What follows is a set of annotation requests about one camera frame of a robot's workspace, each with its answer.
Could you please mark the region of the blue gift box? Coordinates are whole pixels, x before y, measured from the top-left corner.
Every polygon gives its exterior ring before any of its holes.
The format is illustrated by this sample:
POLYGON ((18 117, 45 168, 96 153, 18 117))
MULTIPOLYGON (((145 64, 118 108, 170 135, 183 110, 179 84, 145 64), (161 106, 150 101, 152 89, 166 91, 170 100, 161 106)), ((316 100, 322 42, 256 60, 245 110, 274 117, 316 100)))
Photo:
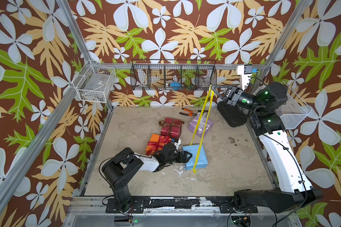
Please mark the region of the blue gift box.
POLYGON ((201 148, 199 148, 198 144, 197 145, 184 146, 183 151, 187 151, 188 153, 192 154, 192 157, 185 164, 185 170, 186 171, 193 169, 196 160, 197 160, 197 165, 196 165, 195 169, 201 169, 201 168, 207 167, 208 160, 207 160, 205 149, 204 149, 203 145, 201 145, 201 148))

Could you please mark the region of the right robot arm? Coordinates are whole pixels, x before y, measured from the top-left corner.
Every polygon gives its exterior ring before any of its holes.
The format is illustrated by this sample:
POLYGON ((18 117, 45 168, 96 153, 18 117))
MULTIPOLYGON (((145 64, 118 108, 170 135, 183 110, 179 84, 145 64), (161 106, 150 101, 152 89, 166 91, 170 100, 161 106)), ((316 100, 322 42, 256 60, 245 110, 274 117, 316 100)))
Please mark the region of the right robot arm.
POLYGON ((299 209, 318 199, 323 192, 315 189, 303 173, 301 166, 288 142, 286 128, 277 115, 277 109, 287 103, 288 89, 279 82, 273 82, 257 94, 248 93, 241 88, 212 85, 228 110, 220 109, 224 117, 230 116, 230 124, 236 126, 249 120, 255 135, 264 145, 275 168, 279 188, 273 190, 240 190, 234 193, 232 205, 236 210, 247 210, 251 206, 268 207, 275 213, 299 209))

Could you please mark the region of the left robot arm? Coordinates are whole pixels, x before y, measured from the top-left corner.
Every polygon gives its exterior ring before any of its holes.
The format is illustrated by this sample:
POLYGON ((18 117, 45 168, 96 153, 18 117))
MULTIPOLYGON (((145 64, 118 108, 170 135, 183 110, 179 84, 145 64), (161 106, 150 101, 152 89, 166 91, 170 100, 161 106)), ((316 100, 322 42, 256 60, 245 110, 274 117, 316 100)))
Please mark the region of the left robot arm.
POLYGON ((139 155, 131 148, 125 148, 101 166, 101 173, 110 185, 117 209, 125 213, 131 209, 132 196, 128 183, 139 171, 159 172, 174 163, 188 163, 193 155, 179 151, 173 143, 151 156, 139 155))

